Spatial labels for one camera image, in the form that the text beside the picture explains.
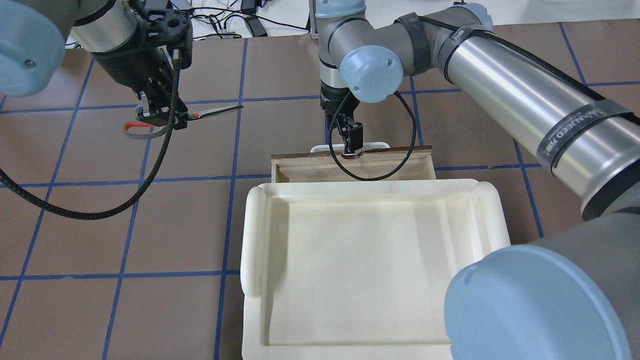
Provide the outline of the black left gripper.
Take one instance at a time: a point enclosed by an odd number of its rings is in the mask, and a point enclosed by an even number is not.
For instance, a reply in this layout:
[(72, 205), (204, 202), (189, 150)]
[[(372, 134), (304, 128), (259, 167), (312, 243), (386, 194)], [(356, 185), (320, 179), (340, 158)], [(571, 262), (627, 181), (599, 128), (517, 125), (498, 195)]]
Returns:
[(93, 53), (94, 60), (117, 83), (134, 92), (135, 120), (150, 126), (186, 129), (188, 108), (179, 97), (180, 73), (160, 48)]

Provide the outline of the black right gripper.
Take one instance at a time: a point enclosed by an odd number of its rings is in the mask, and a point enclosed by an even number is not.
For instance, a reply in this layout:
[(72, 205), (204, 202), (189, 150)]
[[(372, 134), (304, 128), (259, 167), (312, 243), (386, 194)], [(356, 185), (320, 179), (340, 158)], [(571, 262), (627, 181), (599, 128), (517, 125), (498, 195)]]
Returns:
[[(333, 118), (335, 114), (353, 117), (360, 100), (351, 94), (349, 88), (334, 88), (330, 85), (320, 87), (320, 106), (325, 115)], [(343, 157), (359, 157), (364, 146), (364, 126), (353, 118), (343, 119), (342, 139)]]

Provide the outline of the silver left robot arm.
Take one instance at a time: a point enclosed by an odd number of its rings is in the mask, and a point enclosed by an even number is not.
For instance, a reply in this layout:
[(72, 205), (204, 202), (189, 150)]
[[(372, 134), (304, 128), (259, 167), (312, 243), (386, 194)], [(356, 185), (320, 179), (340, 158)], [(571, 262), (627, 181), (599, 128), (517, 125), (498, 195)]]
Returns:
[(137, 120), (182, 130), (190, 120), (175, 71), (192, 64), (186, 10), (169, 0), (3, 0), (1, 93), (43, 91), (62, 65), (69, 37), (117, 83), (135, 93)]

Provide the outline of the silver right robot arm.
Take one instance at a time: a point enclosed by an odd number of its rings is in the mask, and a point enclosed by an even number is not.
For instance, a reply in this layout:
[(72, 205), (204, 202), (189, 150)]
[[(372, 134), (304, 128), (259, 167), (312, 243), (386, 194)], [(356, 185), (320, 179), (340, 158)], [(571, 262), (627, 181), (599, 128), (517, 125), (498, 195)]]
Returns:
[(639, 358), (639, 117), (529, 51), (498, 37), (487, 9), (455, 2), (375, 28), (363, 0), (316, 0), (321, 105), (348, 157), (362, 150), (360, 102), (397, 93), (405, 76), (440, 73), (446, 159), (505, 166), (508, 142), (582, 202), (583, 223), (494, 251), (446, 290), (455, 360)]

